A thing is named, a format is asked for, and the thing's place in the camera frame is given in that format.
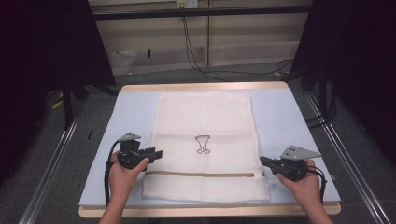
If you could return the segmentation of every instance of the black cable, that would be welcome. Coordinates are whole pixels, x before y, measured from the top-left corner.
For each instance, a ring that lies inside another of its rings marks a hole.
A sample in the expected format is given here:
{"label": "black cable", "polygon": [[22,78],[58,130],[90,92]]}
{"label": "black cable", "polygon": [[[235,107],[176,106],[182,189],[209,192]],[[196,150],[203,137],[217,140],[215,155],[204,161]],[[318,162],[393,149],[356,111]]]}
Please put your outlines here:
{"label": "black cable", "polygon": [[106,207],[108,205],[108,201],[110,201],[110,191],[108,188],[108,176],[110,174],[110,168],[113,165],[111,162],[111,155],[113,155],[114,147],[118,144],[119,141],[117,140],[110,149],[110,153],[108,154],[107,162],[106,162],[106,169],[105,169],[105,196],[106,196]]}
{"label": "black cable", "polygon": [[[270,74],[273,74],[275,72],[281,71],[282,68],[286,67],[289,63],[291,63],[293,61],[293,60],[282,60],[282,61],[278,62],[278,67],[277,67],[276,70],[273,70],[273,71],[270,71],[270,72],[265,72],[265,73],[250,73],[250,72],[226,71],[226,70],[203,71],[198,66],[197,62],[195,61],[195,57],[194,57],[194,54],[192,52],[190,35],[189,35],[189,28],[187,26],[186,18],[182,17],[182,19],[183,19],[183,26],[184,26],[184,36],[185,36],[185,40],[186,40],[187,59],[189,60],[189,64],[195,71],[202,73],[206,77],[211,77],[211,78],[218,79],[218,80],[221,80],[221,81],[229,82],[228,80],[225,80],[225,79],[222,79],[222,78],[219,78],[219,77],[212,77],[212,76],[208,75],[208,73],[237,73],[237,74],[246,74],[246,75],[254,75],[254,76],[270,75]],[[195,66],[192,65],[192,62],[191,62],[191,59],[190,59],[190,54],[189,54],[189,48],[190,48],[191,56],[192,56],[192,59],[194,61]],[[289,61],[289,62],[287,62],[284,65],[280,66],[280,64],[282,62],[285,62],[285,61]]]}
{"label": "black cable", "polygon": [[316,119],[324,119],[324,121],[321,121],[318,124],[309,126],[308,127],[309,129],[316,128],[316,127],[321,126],[323,124],[327,124],[328,122],[332,121],[335,118],[336,107],[337,107],[336,106],[336,102],[335,102],[335,95],[336,95],[335,87],[332,86],[332,97],[330,99],[329,107],[326,110],[326,114],[328,115],[327,118],[323,117],[322,115],[318,115],[318,116],[313,117],[312,119],[306,119],[305,120],[306,123],[309,123],[309,122],[314,121]]}
{"label": "black cable", "polygon": [[[201,74],[203,74],[203,75],[206,76],[206,77],[211,77],[211,78],[214,78],[214,79],[217,79],[217,80],[220,80],[220,81],[229,82],[228,80],[225,80],[225,79],[222,79],[222,78],[219,78],[219,77],[212,77],[212,76],[209,76],[206,72],[202,71],[201,68],[198,66],[197,62],[195,61],[194,53],[192,52],[192,46],[191,46],[190,35],[189,35],[189,28],[187,27],[186,18],[185,18],[185,17],[182,17],[182,19],[183,19],[183,25],[184,25],[184,37],[185,37],[185,40],[186,40],[187,59],[189,60],[190,66],[191,66],[195,71],[200,72]],[[189,54],[189,46],[190,46],[191,56],[192,56],[192,58],[193,58],[193,61],[194,61],[196,67],[194,67],[194,66],[192,65],[192,63],[191,63],[190,54]]]}
{"label": "black cable", "polygon": [[326,189],[326,183],[327,180],[323,174],[323,172],[316,166],[307,166],[308,168],[314,168],[315,170],[308,170],[309,173],[315,174],[320,176],[321,179],[321,184],[320,184],[320,201],[323,204],[323,196],[324,196],[324,190]]}

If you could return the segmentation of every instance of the finger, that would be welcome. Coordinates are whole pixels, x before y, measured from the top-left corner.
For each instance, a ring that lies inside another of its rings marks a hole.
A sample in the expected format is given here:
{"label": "finger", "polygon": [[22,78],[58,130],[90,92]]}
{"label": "finger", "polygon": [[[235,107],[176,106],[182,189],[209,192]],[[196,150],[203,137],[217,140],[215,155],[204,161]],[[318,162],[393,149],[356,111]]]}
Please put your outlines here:
{"label": "finger", "polygon": [[282,183],[284,186],[289,187],[291,180],[287,179],[282,174],[276,174],[277,179]]}
{"label": "finger", "polygon": [[315,166],[315,162],[311,159],[305,159],[304,161],[306,162],[307,166]]}
{"label": "finger", "polygon": [[111,162],[115,162],[115,161],[117,161],[118,160],[118,155],[119,155],[119,151],[116,151],[116,152],[114,152],[113,154],[111,154],[111,159],[110,159],[110,161]]}
{"label": "finger", "polygon": [[134,168],[138,173],[142,172],[149,165],[149,158],[143,159],[137,166]]}

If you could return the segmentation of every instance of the black stand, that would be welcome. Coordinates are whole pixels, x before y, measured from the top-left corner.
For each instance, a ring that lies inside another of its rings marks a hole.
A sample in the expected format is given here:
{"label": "black stand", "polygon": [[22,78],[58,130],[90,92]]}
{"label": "black stand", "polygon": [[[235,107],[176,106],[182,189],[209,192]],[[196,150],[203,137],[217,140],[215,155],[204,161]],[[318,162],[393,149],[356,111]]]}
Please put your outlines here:
{"label": "black stand", "polygon": [[320,68],[320,80],[319,80],[319,109],[321,116],[329,120],[329,113],[327,109],[327,79],[325,68]]}
{"label": "black stand", "polygon": [[64,96],[64,115],[65,124],[64,130],[67,130],[73,121],[73,106],[70,96],[70,91],[76,96],[79,101],[85,101],[88,99],[89,94],[85,90],[83,83],[91,83],[96,89],[108,93],[111,96],[118,96],[117,91],[111,90],[109,87],[100,84],[94,80],[91,80],[82,75],[75,75],[68,78],[68,76],[63,73],[62,75],[62,94]]}

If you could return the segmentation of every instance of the electrical outlet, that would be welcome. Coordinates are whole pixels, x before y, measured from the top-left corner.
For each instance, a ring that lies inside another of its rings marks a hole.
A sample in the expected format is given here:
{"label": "electrical outlet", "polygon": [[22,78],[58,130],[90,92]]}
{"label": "electrical outlet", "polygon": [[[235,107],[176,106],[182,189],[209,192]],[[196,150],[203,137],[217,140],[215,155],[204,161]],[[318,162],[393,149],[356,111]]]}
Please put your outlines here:
{"label": "electrical outlet", "polygon": [[187,8],[187,0],[176,0],[176,8]]}
{"label": "electrical outlet", "polygon": [[187,0],[187,8],[198,8],[198,0]]}

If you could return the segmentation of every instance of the wall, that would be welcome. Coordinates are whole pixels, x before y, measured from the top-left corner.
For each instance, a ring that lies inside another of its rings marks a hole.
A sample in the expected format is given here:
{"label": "wall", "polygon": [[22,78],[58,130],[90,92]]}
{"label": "wall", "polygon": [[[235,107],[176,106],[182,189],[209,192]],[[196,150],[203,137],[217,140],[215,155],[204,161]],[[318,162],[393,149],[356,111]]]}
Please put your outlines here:
{"label": "wall", "polygon": [[[90,3],[92,12],[177,7],[176,1],[161,0],[91,0]],[[310,0],[198,1],[200,8],[310,4]],[[293,58],[306,16],[300,13],[187,18],[195,61],[199,66],[215,66]],[[190,67],[182,18],[98,21],[97,26],[114,75]]]}

